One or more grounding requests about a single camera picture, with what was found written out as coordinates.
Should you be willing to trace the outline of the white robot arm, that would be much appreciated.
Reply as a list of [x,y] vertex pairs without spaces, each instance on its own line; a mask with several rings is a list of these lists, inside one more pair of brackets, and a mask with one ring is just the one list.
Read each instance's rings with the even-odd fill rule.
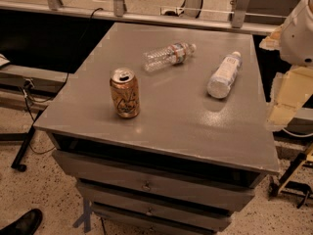
[[291,65],[285,74],[275,75],[271,87],[266,127],[280,131],[313,94],[313,0],[300,0],[259,47],[278,50],[280,58]]

